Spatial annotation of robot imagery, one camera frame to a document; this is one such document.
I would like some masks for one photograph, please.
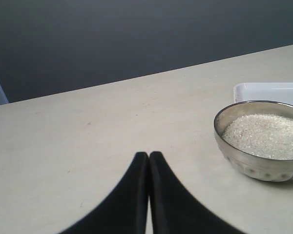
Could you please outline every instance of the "stainless steel bowl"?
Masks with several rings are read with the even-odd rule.
[[[237,171],[259,180],[280,182],[293,179],[293,160],[254,156],[222,139],[224,130],[234,120],[251,114],[275,114],[293,119],[293,106],[274,101],[245,101],[222,109],[214,119],[214,135],[225,159]]]

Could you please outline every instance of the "black object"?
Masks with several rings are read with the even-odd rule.
[[[125,175],[107,198],[61,234],[144,234],[149,172],[146,153],[136,153]]]
[[[241,234],[197,201],[161,152],[150,155],[150,202],[154,234]]]

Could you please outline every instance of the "dark gray wall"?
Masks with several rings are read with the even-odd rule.
[[[293,44],[293,0],[0,0],[13,101]]]

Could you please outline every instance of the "countertop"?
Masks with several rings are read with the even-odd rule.
[[[0,234],[60,232],[153,150],[233,226],[293,234],[293,182],[239,174],[213,136],[233,86],[257,81],[292,82],[293,45],[0,106]]]

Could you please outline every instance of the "white granules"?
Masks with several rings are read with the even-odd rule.
[[[286,117],[264,114],[239,117],[227,127],[223,139],[252,155],[293,159],[293,120]]]

